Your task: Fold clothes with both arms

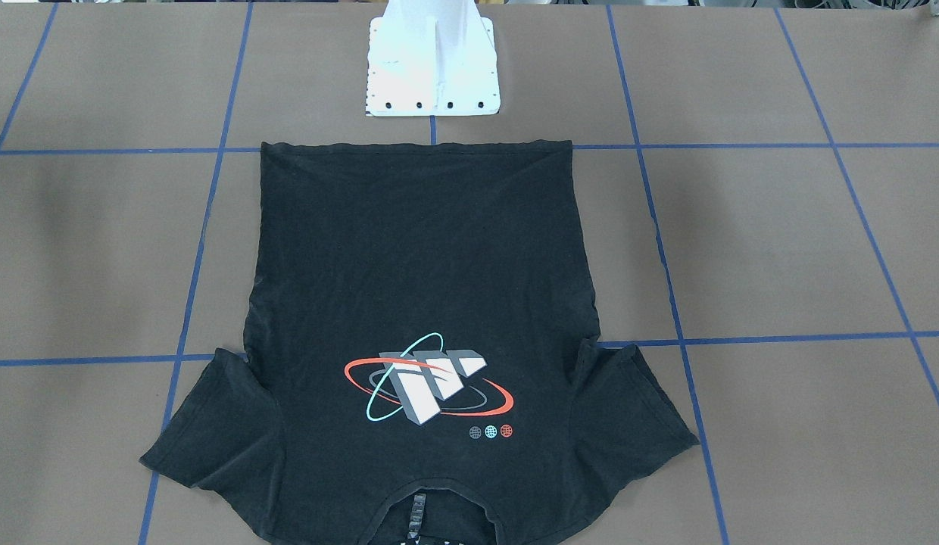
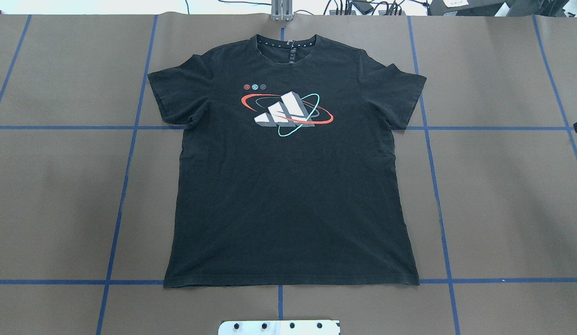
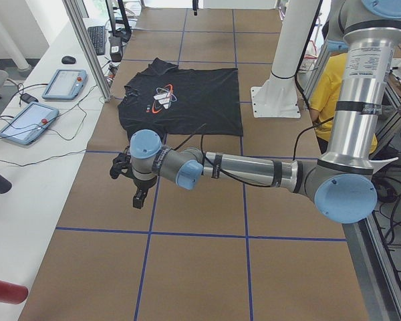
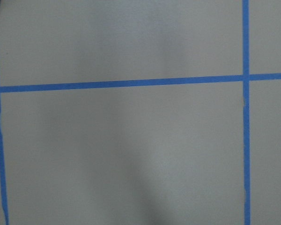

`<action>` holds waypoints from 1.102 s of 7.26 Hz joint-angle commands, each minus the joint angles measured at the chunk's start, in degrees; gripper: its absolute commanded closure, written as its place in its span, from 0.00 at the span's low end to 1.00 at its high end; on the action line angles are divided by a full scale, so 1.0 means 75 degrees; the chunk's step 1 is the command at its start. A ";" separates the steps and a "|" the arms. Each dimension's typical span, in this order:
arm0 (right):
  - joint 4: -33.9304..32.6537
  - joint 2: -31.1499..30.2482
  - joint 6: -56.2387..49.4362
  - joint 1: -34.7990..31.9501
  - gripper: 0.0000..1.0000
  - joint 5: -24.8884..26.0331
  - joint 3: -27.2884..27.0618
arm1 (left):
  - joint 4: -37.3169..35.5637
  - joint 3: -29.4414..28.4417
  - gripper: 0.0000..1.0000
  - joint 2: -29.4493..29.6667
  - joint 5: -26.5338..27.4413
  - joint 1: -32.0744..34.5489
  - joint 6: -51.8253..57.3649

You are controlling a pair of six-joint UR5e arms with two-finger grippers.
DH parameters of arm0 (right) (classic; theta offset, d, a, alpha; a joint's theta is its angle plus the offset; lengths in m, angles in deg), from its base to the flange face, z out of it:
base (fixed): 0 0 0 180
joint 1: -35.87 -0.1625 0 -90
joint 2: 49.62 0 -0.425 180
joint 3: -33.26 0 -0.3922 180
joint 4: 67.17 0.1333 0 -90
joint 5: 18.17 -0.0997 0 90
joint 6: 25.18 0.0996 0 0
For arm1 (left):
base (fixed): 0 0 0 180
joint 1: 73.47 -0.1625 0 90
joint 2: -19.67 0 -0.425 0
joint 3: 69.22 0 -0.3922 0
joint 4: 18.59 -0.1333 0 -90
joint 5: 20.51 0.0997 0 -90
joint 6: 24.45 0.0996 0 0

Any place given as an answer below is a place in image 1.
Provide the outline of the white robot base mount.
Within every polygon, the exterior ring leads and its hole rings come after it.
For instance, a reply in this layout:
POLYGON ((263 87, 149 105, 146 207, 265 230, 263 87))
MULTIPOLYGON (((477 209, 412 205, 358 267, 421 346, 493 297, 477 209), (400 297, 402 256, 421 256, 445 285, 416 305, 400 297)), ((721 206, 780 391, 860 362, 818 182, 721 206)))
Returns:
POLYGON ((389 1, 370 21, 369 117, 476 117, 501 109, 494 25, 474 1, 389 1))

